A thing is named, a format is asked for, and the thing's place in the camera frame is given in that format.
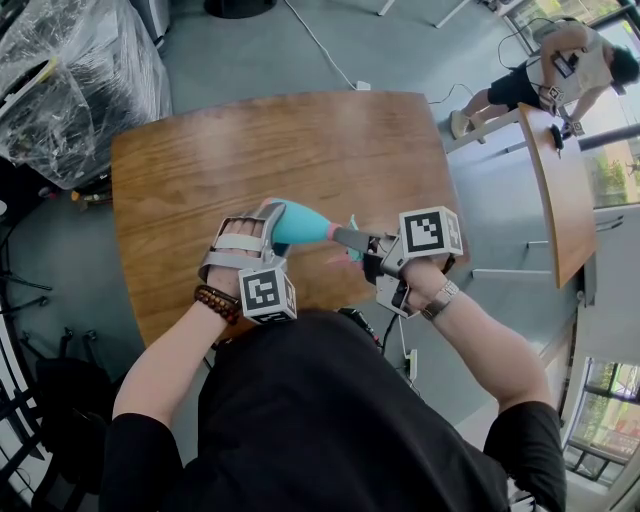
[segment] wristwatch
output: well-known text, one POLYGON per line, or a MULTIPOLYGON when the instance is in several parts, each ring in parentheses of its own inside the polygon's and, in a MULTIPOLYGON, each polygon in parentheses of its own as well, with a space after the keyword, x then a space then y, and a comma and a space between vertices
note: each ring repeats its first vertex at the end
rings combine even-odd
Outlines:
POLYGON ((422 310, 422 316, 424 316, 430 322, 440 314, 440 312, 446 308, 451 300, 457 295, 460 288, 456 286, 453 281, 447 281, 446 284, 440 289, 436 296, 429 304, 422 310))

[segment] black shirt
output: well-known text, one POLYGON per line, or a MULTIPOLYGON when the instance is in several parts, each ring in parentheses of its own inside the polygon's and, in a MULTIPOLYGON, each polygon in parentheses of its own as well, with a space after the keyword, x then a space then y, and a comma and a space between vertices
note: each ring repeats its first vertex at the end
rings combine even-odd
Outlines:
POLYGON ((219 348, 201 391, 198 457, 136 414, 109 430, 100 496, 118 511, 508 511, 507 478, 565 509, 557 413, 503 412, 484 453, 336 313, 255 328, 219 348))

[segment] white shoe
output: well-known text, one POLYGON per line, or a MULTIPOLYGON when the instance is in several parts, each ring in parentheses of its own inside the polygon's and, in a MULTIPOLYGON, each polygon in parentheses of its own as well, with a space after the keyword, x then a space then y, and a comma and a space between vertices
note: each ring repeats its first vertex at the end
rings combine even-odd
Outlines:
POLYGON ((464 137, 469 127, 469 118, 461 110, 451 112, 451 135, 454 139, 464 137))
MULTIPOLYGON (((471 121, 471 128, 473 130, 477 130, 478 128, 481 128, 482 126, 484 126, 484 123, 485 123, 484 119, 482 119, 482 117, 480 117, 480 114, 478 114, 477 112, 469 118, 469 121, 471 121)), ((478 142, 480 144, 486 144, 487 139, 485 139, 484 137, 480 137, 478 139, 478 142)))

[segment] white cable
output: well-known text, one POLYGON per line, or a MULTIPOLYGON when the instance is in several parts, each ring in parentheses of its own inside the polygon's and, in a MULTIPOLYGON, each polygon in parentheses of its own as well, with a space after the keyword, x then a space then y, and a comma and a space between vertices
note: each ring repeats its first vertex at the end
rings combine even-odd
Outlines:
POLYGON ((284 3, 287 4, 289 6, 289 8, 293 11, 293 14, 296 15, 296 18, 298 18, 300 20, 300 23, 302 23, 304 25, 304 28, 307 29, 307 32, 309 32, 309 35, 313 38, 313 40, 316 42, 316 44, 320 47, 320 49, 324 52, 324 54, 327 56, 327 59, 329 59, 329 62, 331 62, 331 65, 336 68, 336 70, 338 71, 338 73, 340 73, 342 75, 342 78, 345 79, 345 82, 347 82, 349 84, 349 87, 351 87, 354 91, 357 91, 358 88, 353 85, 351 83, 351 81, 347 78, 347 75, 345 75, 342 70, 338 67, 338 65, 333 62, 333 59, 331 58, 331 55, 329 55, 329 51, 322 46, 322 43, 320 43, 320 41, 318 41, 318 38, 314 35, 314 33, 311 31, 311 29, 309 28, 309 25, 307 25, 304 20, 300 17, 300 15, 298 14, 298 11, 296 11, 293 8, 293 5, 291 5, 289 3, 289 0, 284 0, 284 3))
POLYGON ((400 324, 400 340, 402 341, 402 353, 404 354, 405 359, 409 359, 407 355, 407 347, 404 345, 404 331, 402 330, 402 317, 398 317, 398 324, 400 324))

